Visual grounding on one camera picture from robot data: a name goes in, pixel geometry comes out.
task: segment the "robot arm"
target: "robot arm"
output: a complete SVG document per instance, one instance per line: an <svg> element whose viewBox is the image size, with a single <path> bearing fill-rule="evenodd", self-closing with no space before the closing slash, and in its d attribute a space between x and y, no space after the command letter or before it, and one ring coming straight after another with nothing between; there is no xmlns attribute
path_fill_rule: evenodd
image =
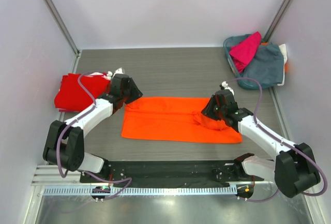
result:
<svg viewBox="0 0 331 224"><path fill-rule="evenodd" d="M109 176L109 162L106 159L86 153L84 151L85 136L102 120L110 117L123 104L129 104L142 96L133 79L124 74L122 69L117 70L111 80L110 90L96 99L84 111L64 122L54 121L49 129L43 151L45 161L57 164L56 145L61 132L67 125L73 123L65 132L60 144L60 160L63 168L69 171L90 171L107 178Z"/></svg>
<svg viewBox="0 0 331 224"><path fill-rule="evenodd" d="M299 149L315 161L311 148L305 143L297 145L278 135L258 119L255 120L252 112L238 107L229 87L221 86L221 90L212 95L202 113L214 120L224 120L227 126L264 149L273 160L261 159L251 153L244 154L234 160L239 174L254 175L275 182L279 190L289 198L321 181L318 170L282 142Z"/></svg>

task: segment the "red cloth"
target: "red cloth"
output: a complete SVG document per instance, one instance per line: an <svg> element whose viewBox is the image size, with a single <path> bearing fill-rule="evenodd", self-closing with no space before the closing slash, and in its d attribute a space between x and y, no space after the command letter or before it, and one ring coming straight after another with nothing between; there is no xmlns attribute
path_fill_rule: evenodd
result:
<svg viewBox="0 0 331 224"><path fill-rule="evenodd" d="M252 61L259 48L261 39L261 34L256 32L231 48L230 55L239 73L242 73L245 67Z"/></svg>
<svg viewBox="0 0 331 224"><path fill-rule="evenodd" d="M92 99L78 84L80 74L68 74L62 77L61 87L54 103L55 107L66 112L81 112L93 103ZM83 76L82 84L97 98L106 91L110 81L103 76Z"/></svg>

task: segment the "laundry basket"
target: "laundry basket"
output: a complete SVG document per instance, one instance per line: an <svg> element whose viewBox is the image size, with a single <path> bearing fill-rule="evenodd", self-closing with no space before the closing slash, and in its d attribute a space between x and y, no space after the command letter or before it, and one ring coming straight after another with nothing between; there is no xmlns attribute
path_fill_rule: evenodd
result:
<svg viewBox="0 0 331 224"><path fill-rule="evenodd" d="M230 38L227 38L224 43L223 43L223 48L225 51L225 57L227 58L230 67L235 75L236 78L241 78L242 75L238 72L236 66L234 65L234 62L232 60L232 57L230 55L230 50L231 47L234 47L236 45L238 45L240 42L244 41L245 39L248 38L248 36L250 36L250 34L246 34L246 35L241 35L241 36L233 36ZM245 88L245 89L259 89L258 85L256 83L254 83L253 81L249 81L249 80L238 80L238 85L241 88ZM270 84L261 84L262 88L270 88L272 87L272 85Z"/></svg>

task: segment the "orange cloth in basket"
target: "orange cloth in basket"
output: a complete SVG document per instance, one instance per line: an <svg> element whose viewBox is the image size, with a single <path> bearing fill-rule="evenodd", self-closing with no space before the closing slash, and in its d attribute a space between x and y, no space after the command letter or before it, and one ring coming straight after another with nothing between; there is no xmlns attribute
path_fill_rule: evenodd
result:
<svg viewBox="0 0 331 224"><path fill-rule="evenodd" d="M224 121L201 111L209 98L142 97L125 106L122 137L201 143L240 143L242 137Z"/></svg>

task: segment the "pink cloth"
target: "pink cloth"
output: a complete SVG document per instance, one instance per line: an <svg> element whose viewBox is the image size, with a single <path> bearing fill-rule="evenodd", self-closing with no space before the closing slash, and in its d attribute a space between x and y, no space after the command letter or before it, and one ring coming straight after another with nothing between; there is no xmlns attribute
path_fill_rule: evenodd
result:
<svg viewBox="0 0 331 224"><path fill-rule="evenodd" d="M239 73L242 73L245 67L252 61L261 44L261 39L261 34L256 32L231 48L230 55Z"/></svg>

